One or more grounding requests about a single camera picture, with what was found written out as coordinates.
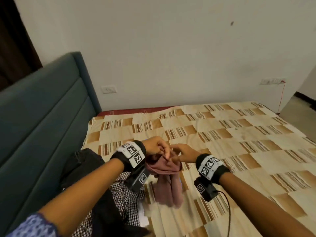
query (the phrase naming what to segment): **black baseboard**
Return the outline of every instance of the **black baseboard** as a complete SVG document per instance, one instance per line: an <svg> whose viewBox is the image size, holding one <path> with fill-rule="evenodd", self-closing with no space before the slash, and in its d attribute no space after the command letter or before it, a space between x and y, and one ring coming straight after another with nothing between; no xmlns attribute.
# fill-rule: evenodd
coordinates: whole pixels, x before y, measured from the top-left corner
<svg viewBox="0 0 316 237"><path fill-rule="evenodd" d="M304 94L302 94L302 93L300 93L300 92L295 92L294 95L295 95L296 97L302 99L303 101L306 101L307 103L310 103L310 104L311 104L310 107L311 107L313 110L316 111L316 100L314 100L314 99L312 99L312 98L309 98L308 96L306 96L306 95L304 95Z"/></svg>

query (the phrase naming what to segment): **pink cloth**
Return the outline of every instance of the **pink cloth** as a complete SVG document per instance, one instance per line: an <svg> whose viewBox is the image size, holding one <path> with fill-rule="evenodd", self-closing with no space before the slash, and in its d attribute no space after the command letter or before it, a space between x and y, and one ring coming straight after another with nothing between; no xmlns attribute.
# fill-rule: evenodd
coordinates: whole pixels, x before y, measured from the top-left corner
<svg viewBox="0 0 316 237"><path fill-rule="evenodd" d="M154 186L154 195L156 202L165 204L169 207L179 208L183 203L182 185L179 172L182 169L180 162L177 164L168 161L162 156L153 155L145 163L150 174L158 176L157 183Z"/></svg>

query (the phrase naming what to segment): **electrical outlet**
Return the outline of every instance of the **electrical outlet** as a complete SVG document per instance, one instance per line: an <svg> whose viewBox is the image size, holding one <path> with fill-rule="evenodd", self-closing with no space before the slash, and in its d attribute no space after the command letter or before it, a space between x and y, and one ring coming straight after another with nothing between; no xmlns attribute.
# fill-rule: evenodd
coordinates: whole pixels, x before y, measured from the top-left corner
<svg viewBox="0 0 316 237"><path fill-rule="evenodd" d="M116 93L116 87L114 85L111 86L101 86L103 94L112 94Z"/></svg>
<svg viewBox="0 0 316 237"><path fill-rule="evenodd" d="M262 79L260 85L278 85L286 82L286 78Z"/></svg>

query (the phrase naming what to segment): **patterned bedsheet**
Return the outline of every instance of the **patterned bedsheet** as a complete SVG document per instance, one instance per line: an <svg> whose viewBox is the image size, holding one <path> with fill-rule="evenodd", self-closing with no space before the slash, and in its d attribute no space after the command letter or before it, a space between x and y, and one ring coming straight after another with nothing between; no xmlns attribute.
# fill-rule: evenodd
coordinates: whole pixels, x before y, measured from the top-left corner
<svg viewBox="0 0 316 237"><path fill-rule="evenodd" d="M131 140L160 135L170 144L187 143L221 159L240 179L278 204L316 234L316 144L275 113L256 102L185 105L154 113L95 117L84 148L108 161ZM180 174L184 203L179 209L155 202L154 177L143 202L152 236L227 235L228 207L221 196L205 202L193 185L194 164ZM232 208L230 236L259 232L228 196Z"/></svg>

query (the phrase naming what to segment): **headboard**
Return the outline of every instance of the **headboard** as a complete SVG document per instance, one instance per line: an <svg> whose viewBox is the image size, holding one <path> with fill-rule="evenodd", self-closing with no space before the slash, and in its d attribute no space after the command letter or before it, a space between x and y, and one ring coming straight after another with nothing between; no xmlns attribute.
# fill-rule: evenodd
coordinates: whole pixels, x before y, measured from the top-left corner
<svg viewBox="0 0 316 237"><path fill-rule="evenodd" d="M80 52L0 92L0 236L57 194L66 159L100 111Z"/></svg>

